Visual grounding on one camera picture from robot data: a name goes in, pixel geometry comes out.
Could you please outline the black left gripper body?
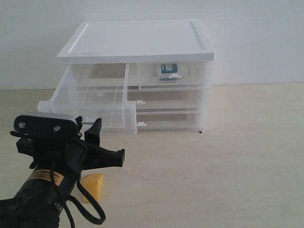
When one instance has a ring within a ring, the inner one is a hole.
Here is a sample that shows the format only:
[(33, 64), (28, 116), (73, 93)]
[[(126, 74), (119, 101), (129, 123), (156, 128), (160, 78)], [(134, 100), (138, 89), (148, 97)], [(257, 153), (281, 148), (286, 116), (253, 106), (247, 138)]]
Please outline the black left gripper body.
[(105, 151), (100, 147), (99, 133), (85, 133), (82, 140), (75, 137), (33, 137), (16, 133), (19, 153), (33, 158), (30, 174), (23, 188), (72, 188), (83, 170), (99, 166), (98, 157)]

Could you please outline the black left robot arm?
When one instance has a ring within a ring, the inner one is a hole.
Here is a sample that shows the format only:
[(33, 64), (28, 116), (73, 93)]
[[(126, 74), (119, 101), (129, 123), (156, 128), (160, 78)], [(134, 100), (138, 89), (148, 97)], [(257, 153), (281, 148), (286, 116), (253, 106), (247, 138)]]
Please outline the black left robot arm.
[(57, 228), (62, 211), (74, 227), (68, 201), (90, 223), (104, 223), (105, 212), (81, 184), (81, 173), (122, 167), (125, 151), (100, 146), (101, 119), (84, 133), (82, 126), (81, 116), (66, 114), (23, 114), (15, 118), (11, 135), (18, 138), (18, 152), (32, 157), (32, 173), (13, 198), (1, 200), (1, 227)]

